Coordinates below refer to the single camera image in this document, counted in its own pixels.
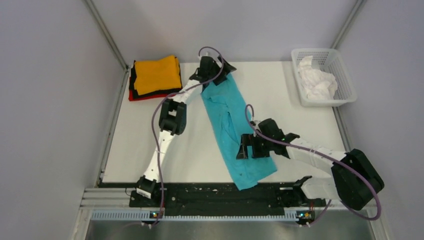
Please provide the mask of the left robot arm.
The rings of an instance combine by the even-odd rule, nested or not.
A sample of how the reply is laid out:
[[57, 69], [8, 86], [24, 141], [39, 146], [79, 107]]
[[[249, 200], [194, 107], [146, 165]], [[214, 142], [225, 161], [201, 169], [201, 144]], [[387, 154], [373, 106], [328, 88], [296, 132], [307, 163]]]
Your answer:
[[154, 113], [160, 111], [158, 119], [159, 133], [154, 135], [156, 147], [150, 163], [136, 183], [136, 193], [149, 207], [160, 202], [159, 184], [163, 182], [161, 166], [173, 139], [181, 135], [187, 125], [187, 106], [210, 84], [218, 86], [228, 79], [228, 75], [237, 68], [221, 56], [215, 60], [211, 56], [202, 56], [199, 67], [189, 77], [185, 86], [176, 93], [166, 96]]

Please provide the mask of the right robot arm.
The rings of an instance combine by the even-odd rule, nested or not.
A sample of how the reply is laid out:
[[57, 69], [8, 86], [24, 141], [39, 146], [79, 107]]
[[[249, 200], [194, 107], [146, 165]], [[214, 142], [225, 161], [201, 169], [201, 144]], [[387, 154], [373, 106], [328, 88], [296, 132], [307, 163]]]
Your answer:
[[306, 176], [298, 182], [293, 200], [299, 206], [307, 206], [313, 199], [328, 199], [359, 211], [385, 187], [377, 170], [359, 149], [345, 152], [314, 145], [298, 134], [283, 133], [271, 118], [252, 121], [250, 125], [254, 131], [241, 135], [236, 159], [265, 159], [275, 153], [329, 175]]

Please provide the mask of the teal polo shirt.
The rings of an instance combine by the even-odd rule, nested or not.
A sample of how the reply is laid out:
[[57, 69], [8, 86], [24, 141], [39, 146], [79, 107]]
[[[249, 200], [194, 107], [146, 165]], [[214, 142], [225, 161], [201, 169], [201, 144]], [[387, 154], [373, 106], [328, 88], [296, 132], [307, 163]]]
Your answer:
[[252, 134], [253, 130], [245, 117], [246, 102], [231, 74], [219, 85], [210, 82], [201, 98], [221, 156], [238, 190], [252, 188], [277, 171], [270, 156], [253, 158], [251, 148], [247, 159], [236, 159], [242, 135]]

